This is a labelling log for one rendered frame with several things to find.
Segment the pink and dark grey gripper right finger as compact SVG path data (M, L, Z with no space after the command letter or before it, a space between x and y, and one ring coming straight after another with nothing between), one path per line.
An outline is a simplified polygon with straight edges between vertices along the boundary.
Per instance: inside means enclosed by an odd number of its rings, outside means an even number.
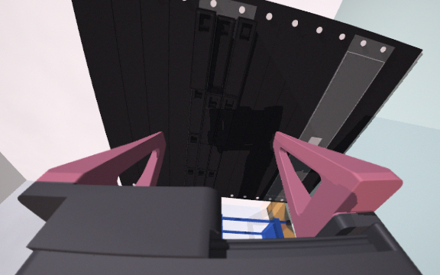
M334 215L375 212L403 185L389 168L279 131L273 149L297 238L315 237ZM287 152L320 175L321 184L313 197L297 176Z

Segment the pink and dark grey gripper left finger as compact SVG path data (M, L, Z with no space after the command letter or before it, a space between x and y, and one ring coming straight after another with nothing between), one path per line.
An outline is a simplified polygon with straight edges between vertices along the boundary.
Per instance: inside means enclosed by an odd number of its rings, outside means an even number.
M130 144L50 168L36 181L119 186L119 175L152 152L136 186L156 186L165 148L163 132L157 132Z

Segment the black server rack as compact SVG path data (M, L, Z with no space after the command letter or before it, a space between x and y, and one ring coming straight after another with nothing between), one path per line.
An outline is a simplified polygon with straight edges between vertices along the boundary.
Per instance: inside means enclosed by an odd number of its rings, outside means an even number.
M268 0L71 1L110 149L162 131L156 186L223 198L287 203L275 133L343 154L423 52Z

